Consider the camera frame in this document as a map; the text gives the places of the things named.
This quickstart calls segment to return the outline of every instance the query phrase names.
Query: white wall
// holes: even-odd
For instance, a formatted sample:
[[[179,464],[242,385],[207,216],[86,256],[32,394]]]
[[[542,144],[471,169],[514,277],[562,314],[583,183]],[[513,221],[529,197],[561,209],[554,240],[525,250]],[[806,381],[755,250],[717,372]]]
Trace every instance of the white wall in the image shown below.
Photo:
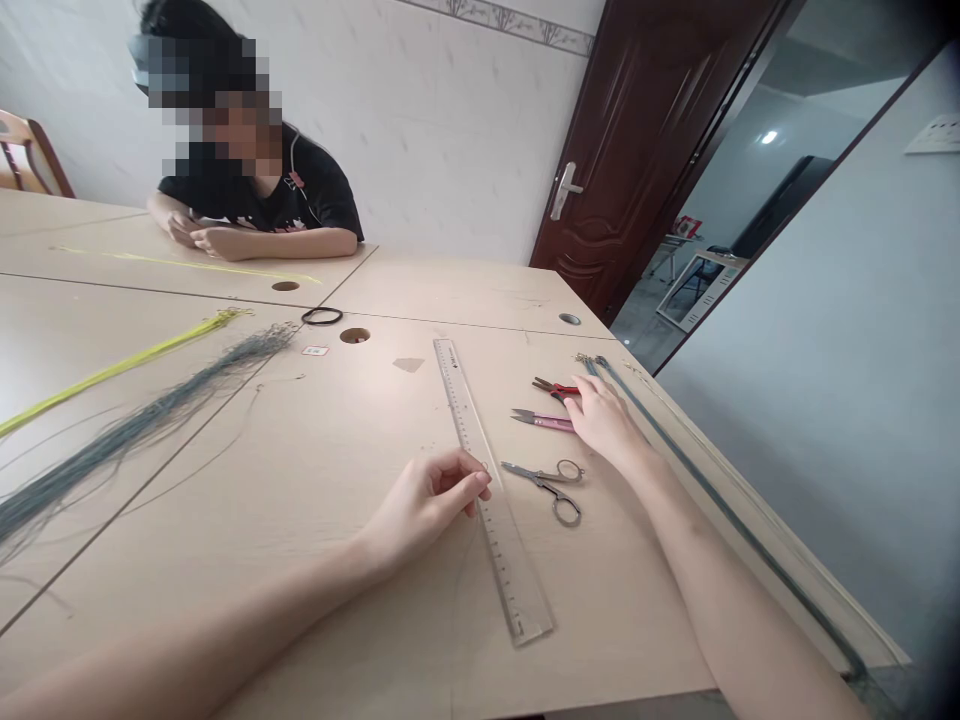
[[[906,90],[658,376],[915,656],[955,604],[960,559],[960,155],[903,150],[960,110],[950,62]]]
[[[758,86],[680,212],[703,221],[698,233],[704,239],[677,251],[677,268],[698,248],[730,247],[797,160],[839,157],[864,125],[858,117]],[[769,130],[777,138],[763,145],[759,140]],[[669,274],[666,265],[658,272],[662,279]]]
[[[212,4],[344,167],[371,242],[527,262],[585,57],[396,0]],[[592,33],[603,0],[513,4]],[[130,0],[0,0],[0,107],[40,121],[82,198],[142,206],[174,154],[130,78],[137,26]]]

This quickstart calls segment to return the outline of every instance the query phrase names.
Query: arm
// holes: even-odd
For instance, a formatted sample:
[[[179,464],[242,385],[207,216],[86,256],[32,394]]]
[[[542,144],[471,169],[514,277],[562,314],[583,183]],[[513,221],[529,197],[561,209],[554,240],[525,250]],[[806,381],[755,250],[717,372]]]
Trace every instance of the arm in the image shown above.
[[[216,607],[95,650],[0,701],[13,720],[209,717],[320,618],[426,549],[490,476],[455,450],[411,461],[352,540]]]
[[[253,258],[320,259],[357,251],[357,236],[342,228],[315,228],[291,233],[265,233],[235,227],[201,228],[194,244],[211,257],[236,262]]]
[[[200,230],[200,225],[190,217],[190,208],[179,200],[156,190],[147,199],[147,211],[171,238],[188,248],[195,247],[190,233]]]
[[[680,587],[700,651],[741,720],[867,720],[866,710],[644,439],[599,378],[575,377],[577,434],[636,492]]]

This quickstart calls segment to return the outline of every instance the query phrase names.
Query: transparent ruler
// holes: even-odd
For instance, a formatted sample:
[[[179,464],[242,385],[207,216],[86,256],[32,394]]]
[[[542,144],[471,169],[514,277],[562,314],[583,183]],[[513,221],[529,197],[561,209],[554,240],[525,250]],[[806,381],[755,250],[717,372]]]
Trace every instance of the transparent ruler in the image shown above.
[[[453,341],[434,340],[433,349],[437,353],[460,447],[483,463],[495,481],[493,497],[487,502],[478,503],[479,517],[490,549],[497,590],[500,591],[500,601],[507,616],[513,644],[517,647],[526,645],[553,630],[550,608],[523,547],[513,513],[510,512],[507,493],[480,425],[480,416],[470,396],[467,377]]]

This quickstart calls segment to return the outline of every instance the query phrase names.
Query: small scissors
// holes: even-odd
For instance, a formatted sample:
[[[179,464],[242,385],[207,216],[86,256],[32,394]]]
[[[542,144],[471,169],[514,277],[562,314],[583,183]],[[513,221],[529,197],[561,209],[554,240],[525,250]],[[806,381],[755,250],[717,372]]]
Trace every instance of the small scissors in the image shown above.
[[[583,478],[583,469],[577,465],[573,460],[561,460],[557,463],[557,474],[549,475],[548,473],[537,470],[527,470],[520,467],[519,465],[514,465],[513,463],[500,463],[505,470],[509,470],[515,475],[522,475],[528,480],[532,480],[537,487],[543,488],[548,492],[553,493],[553,514],[557,516],[557,520],[560,521],[560,524],[564,527],[576,527],[580,524],[580,508],[577,507],[577,504],[566,494],[557,490],[553,485],[547,482],[547,480],[553,480],[554,482],[567,482],[567,483],[576,483],[580,482]],[[576,471],[576,477],[567,475],[564,473],[564,468],[573,468]],[[573,520],[566,520],[559,510],[560,503],[569,503],[570,507],[574,509],[577,513],[577,516]]]

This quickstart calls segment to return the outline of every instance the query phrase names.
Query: door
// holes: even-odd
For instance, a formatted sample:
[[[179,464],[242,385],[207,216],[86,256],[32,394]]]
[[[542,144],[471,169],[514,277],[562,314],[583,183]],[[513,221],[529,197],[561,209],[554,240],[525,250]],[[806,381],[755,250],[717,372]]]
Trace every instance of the door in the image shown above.
[[[530,260],[560,273],[608,324],[618,285],[656,251],[673,219],[665,203],[695,171],[781,5],[608,0]]]

